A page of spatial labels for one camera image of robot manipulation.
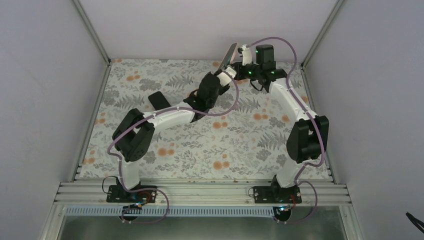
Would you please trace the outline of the black phone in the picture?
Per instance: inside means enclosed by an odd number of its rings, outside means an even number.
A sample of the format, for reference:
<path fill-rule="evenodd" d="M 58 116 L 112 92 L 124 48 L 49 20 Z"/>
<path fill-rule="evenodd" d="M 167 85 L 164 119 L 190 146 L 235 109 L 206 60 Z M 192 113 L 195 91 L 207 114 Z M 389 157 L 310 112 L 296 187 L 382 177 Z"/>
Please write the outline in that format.
<path fill-rule="evenodd" d="M 170 103 L 161 91 L 156 91 L 149 95 L 148 100 L 156 111 L 171 107 Z"/>

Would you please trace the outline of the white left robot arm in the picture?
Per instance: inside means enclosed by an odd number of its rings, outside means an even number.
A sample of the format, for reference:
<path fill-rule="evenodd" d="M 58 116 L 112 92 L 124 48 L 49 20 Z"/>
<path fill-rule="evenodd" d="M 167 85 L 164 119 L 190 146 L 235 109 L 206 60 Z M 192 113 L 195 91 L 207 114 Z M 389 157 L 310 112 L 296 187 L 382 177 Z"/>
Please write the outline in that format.
<path fill-rule="evenodd" d="M 162 106 L 153 112 L 143 113 L 137 108 L 130 110 L 112 135 L 107 153 L 118 158 L 118 180 L 121 185 L 119 196 L 131 203 L 139 197 L 138 162 L 148 152 L 153 135 L 171 127 L 189 124 L 202 117 L 220 117 L 211 113 L 219 96 L 224 94 L 230 83 L 235 81 L 232 68 L 207 73 L 194 90 L 175 106 Z"/>

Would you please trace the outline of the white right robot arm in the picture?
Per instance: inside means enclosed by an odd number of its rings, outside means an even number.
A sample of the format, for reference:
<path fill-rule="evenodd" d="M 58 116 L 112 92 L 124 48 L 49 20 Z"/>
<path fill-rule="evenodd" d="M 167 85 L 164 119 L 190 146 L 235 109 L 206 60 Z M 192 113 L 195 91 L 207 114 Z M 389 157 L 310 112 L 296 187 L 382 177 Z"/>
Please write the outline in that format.
<path fill-rule="evenodd" d="M 253 198 L 257 204 L 301 203 L 298 179 L 306 166 L 312 165 L 326 151 L 329 120 L 319 116 L 302 103 L 291 84 L 290 74 L 276 67 L 274 47 L 270 44 L 255 47 L 256 61 L 248 45 L 237 49 L 241 61 L 233 64 L 237 80 L 258 81 L 261 89 L 274 97 L 288 111 L 293 127 L 286 141 L 290 157 L 274 175 L 270 186 L 254 186 Z"/>

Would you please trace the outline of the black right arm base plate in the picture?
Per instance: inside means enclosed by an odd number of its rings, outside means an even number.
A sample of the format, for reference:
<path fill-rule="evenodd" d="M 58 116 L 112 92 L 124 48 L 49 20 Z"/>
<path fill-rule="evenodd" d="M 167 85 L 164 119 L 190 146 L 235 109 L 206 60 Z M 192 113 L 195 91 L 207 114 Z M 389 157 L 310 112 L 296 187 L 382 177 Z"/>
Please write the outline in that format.
<path fill-rule="evenodd" d="M 288 188 L 254 186 L 253 198 L 256 204 L 301 204 L 300 188 L 296 185 Z"/>

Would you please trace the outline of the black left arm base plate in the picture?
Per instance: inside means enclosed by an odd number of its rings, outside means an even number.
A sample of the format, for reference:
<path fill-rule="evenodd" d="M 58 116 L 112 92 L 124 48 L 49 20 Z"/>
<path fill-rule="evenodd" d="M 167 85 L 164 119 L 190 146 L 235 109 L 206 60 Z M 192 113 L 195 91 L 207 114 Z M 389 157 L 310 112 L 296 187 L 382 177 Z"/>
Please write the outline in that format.
<path fill-rule="evenodd" d="M 108 203 L 132 203 L 132 204 L 146 204 L 155 203 L 156 190 L 155 185 L 136 185 L 132 190 L 136 192 L 128 192 L 124 189 L 122 184 L 117 180 L 116 184 L 110 185 L 106 193 L 106 201 Z"/>

